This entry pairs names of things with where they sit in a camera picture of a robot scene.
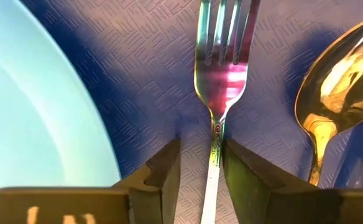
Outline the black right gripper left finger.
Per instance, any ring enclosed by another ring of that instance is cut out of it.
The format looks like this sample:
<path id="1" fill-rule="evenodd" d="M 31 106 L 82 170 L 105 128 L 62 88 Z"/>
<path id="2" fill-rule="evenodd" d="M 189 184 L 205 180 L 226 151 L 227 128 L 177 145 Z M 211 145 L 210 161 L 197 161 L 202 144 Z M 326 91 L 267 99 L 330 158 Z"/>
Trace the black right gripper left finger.
<path id="1" fill-rule="evenodd" d="M 0 224 L 173 223 L 180 186 L 174 139 L 112 187 L 0 189 Z"/>

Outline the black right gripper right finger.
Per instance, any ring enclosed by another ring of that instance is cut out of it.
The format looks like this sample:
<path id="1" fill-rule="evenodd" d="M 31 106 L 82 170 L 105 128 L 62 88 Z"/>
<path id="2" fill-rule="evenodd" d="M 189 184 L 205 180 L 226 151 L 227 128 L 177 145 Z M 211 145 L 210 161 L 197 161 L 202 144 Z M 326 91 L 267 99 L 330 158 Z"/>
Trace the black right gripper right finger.
<path id="1" fill-rule="evenodd" d="M 239 223 L 363 224 L 363 189 L 320 189 L 232 139 L 223 166 Z"/>

